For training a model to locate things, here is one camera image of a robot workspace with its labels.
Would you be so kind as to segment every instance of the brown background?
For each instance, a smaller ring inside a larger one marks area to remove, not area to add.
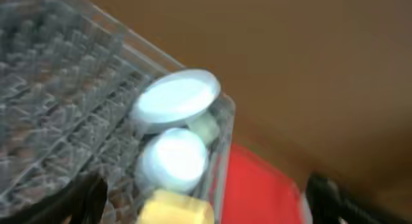
[[[235,141],[412,219],[412,0],[92,0],[236,101]]]

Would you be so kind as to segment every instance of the red cloth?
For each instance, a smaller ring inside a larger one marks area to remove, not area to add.
[[[222,224],[302,224],[290,178],[249,150],[232,145]]]

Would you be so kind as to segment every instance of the yellow sponge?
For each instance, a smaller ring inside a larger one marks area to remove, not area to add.
[[[213,224],[211,205],[165,190],[154,192],[142,209],[138,224]]]

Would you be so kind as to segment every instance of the transparent plastic tray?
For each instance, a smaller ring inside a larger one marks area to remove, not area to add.
[[[0,217],[98,171],[109,185],[101,223],[134,223],[144,130],[127,114],[150,82],[184,67],[87,0],[0,0]],[[192,195],[219,223],[234,103],[222,94],[210,112],[221,132]]]

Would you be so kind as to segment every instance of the white cap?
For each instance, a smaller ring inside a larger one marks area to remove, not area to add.
[[[206,147],[193,132],[172,128],[151,140],[140,164],[143,173],[156,187],[175,192],[189,192],[206,170]]]
[[[183,70],[152,83],[133,105],[131,116],[148,133],[179,127],[202,114],[220,94],[220,83],[206,70]]]

